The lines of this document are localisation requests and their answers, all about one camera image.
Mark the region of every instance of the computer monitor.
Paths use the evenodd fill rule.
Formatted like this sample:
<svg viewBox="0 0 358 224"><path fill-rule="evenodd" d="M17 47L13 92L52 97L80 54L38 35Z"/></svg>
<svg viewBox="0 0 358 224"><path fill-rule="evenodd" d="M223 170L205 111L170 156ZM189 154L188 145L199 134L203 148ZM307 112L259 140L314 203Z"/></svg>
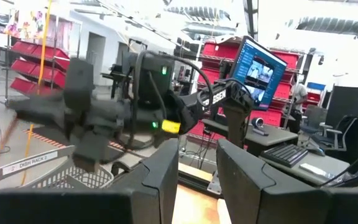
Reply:
<svg viewBox="0 0 358 224"><path fill-rule="evenodd" d="M287 63L250 37L244 37L229 77L244 82L255 110L267 110Z"/></svg>

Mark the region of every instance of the green led light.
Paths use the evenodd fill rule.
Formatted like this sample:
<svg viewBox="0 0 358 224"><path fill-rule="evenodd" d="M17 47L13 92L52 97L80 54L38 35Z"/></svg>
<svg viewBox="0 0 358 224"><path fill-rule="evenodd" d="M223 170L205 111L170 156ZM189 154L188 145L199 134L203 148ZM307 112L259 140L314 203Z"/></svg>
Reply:
<svg viewBox="0 0 358 224"><path fill-rule="evenodd" d="M161 73L162 73L162 75L166 75L166 74L167 74L167 67L166 67L166 66L162 67Z"/></svg>

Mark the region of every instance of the floor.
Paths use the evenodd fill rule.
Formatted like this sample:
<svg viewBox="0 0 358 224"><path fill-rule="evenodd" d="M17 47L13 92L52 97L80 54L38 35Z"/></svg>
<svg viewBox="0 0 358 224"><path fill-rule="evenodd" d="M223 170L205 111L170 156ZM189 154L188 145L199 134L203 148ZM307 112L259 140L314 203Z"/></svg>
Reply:
<svg viewBox="0 0 358 224"><path fill-rule="evenodd" d="M5 71L0 71L0 136L1 133L4 132L4 130L7 128L7 125L11 121L12 117L14 116L14 112L8 110L5 105ZM18 76L18 74L14 72L9 72L8 75L8 85L13 81L13 79ZM107 98L109 96L109 89L108 88L98 88L96 91L96 94L98 98ZM14 99L14 98L23 98L24 96L20 93L11 90L8 88L7 91L8 99ZM0 156L0 167L4 166L6 164L12 163L14 161L18 161L20 159L24 158L25 153L25 147L27 142L27 134L24 133L24 130L29 129L30 124L25 122L20 122L16 130L13 132L13 135L11 139L9 140L7 146L9 146L9 151L5 150L4 154L1 154ZM147 139L147 136L137 136L138 140L145 141ZM194 167L197 167L197 155L195 155L194 152L200 149L200 146L197 144L193 144L192 142L185 143L185 137L181 138L181 146L186 146L187 151L193 151L192 153L188 152L181 152L181 162L185 164L191 164ZM50 151L52 149L55 149L52 145L47 144L46 142L43 142L41 140L38 140L36 138L32 138L30 141L30 150L29 150L29 156L33 156L36 154L40 154L42 152ZM156 151L155 148L146 149L143 151L138 152L140 155L143 156L150 156ZM215 153L214 149L207 150L206 159L203 165L203 170L212 172L216 169L216 163L214 162ZM27 171L27 176L25 179L26 183L29 183L32 180L35 180L36 178L42 176L42 174L47 173L48 171L54 169L56 166L59 166L65 158L57 159L51 162L47 162L45 164L35 166L33 168L30 168ZM139 160L141 160L140 157L127 154L123 158L121 158L123 162L128 164L129 166L133 166L136 164ZM11 177L8 177L6 179L3 179L0 181L0 189L7 188L7 187L18 187L21 185L23 178L23 173L19 173L16 175L13 175Z"/></svg>

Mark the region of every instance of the red shelving unit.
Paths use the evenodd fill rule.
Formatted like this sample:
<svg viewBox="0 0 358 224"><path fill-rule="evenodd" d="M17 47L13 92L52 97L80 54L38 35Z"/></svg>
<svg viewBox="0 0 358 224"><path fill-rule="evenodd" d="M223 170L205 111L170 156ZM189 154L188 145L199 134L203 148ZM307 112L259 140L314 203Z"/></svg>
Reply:
<svg viewBox="0 0 358 224"><path fill-rule="evenodd" d="M20 75L22 78L16 78L11 85L11 88L23 93L30 94L36 89L33 85L37 86L39 74L42 46L32 44L24 41L18 41L10 49L12 52L19 54L22 58L17 59L11 69ZM65 72L68 68L70 61L68 55L60 49L46 46L45 61L44 61L44 74L42 80L45 86L40 89L41 93L50 93L49 90L53 88L64 88L65 86ZM55 60L55 68L53 71L53 60Z"/></svg>

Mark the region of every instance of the red storage bin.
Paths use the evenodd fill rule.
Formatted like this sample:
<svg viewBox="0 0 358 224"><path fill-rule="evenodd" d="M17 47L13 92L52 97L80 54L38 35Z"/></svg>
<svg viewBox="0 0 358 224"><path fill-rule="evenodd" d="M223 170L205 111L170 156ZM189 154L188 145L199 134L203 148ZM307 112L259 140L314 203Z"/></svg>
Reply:
<svg viewBox="0 0 358 224"><path fill-rule="evenodd" d="M279 110L269 109L267 111L252 111L250 114L250 119L262 118L265 124L271 126L280 127L282 112Z"/></svg>
<svg viewBox="0 0 358 224"><path fill-rule="evenodd" d="M222 58L235 59L238 50L239 50L238 45L225 44L225 43L215 44L212 42L207 42L204 45L203 54L222 57Z"/></svg>
<svg viewBox="0 0 358 224"><path fill-rule="evenodd" d="M319 93L308 93L308 100L320 102L321 96Z"/></svg>
<svg viewBox="0 0 358 224"><path fill-rule="evenodd" d="M291 79L292 79L292 77L293 77L293 74L294 74L294 72L285 71L285 72L284 72L284 75L283 75L283 77L281 78L281 81L280 81L280 82L291 84Z"/></svg>
<svg viewBox="0 0 358 224"><path fill-rule="evenodd" d="M34 87L33 89L33 93L35 93L37 91L37 85ZM40 86L40 95L48 95L51 94L51 92L53 91L53 89L51 89L48 86Z"/></svg>
<svg viewBox="0 0 358 224"><path fill-rule="evenodd" d="M11 69L23 74L31 74L34 68L37 66L36 63L28 62L25 60L17 59L11 66Z"/></svg>
<svg viewBox="0 0 358 224"><path fill-rule="evenodd" d="M299 55L298 54L292 54L287 52L278 52L278 51L272 51L274 55L281 58L283 61L287 63L287 68L296 69L296 63L298 62Z"/></svg>
<svg viewBox="0 0 358 224"><path fill-rule="evenodd" d="M55 56L58 58L69 59L68 55L60 49L56 49L55 53L56 53ZM38 45L38 47L34 50L33 54L34 54L34 56L40 58L42 55L42 46ZM58 58L56 58L56 64L58 64L60 67L62 67L62 69L67 70L68 65L70 64L70 61L65 60L65 59L58 59ZM47 60L53 59L53 47L45 48L45 59L47 59Z"/></svg>
<svg viewBox="0 0 358 224"><path fill-rule="evenodd" d="M32 90L36 86L35 83L32 83L27 80L23 80L21 78L15 78L15 80L11 84L11 88L14 90L17 90L23 94L29 94L32 93Z"/></svg>
<svg viewBox="0 0 358 224"><path fill-rule="evenodd" d="M211 84L213 84L216 80L219 79L219 70L213 70L209 68L202 68L201 70L208 77L208 80ZM198 76L198 82L205 83L205 80L201 75Z"/></svg>
<svg viewBox="0 0 358 224"><path fill-rule="evenodd" d="M198 121L198 124L196 124L196 126L194 126L194 128L192 128L189 131L189 133L195 134L198 136L203 136L203 131L204 131L204 124L201 121Z"/></svg>
<svg viewBox="0 0 358 224"><path fill-rule="evenodd" d="M38 45L36 44L30 44L27 42L18 41L16 42L15 45L13 45L12 50L18 53L32 55L37 47Z"/></svg>
<svg viewBox="0 0 358 224"><path fill-rule="evenodd" d="M289 99L291 91L291 85L287 83L279 83L274 93L275 97Z"/></svg>
<svg viewBox="0 0 358 224"><path fill-rule="evenodd" d="M41 66L37 65L34 70L32 71L31 75L34 77L39 77L40 75ZM44 75L42 76L43 80L48 80L49 82L52 81L52 68L48 66L44 66ZM65 87L65 79L66 75L55 68L55 73L53 74L53 83L58 85L60 88Z"/></svg>

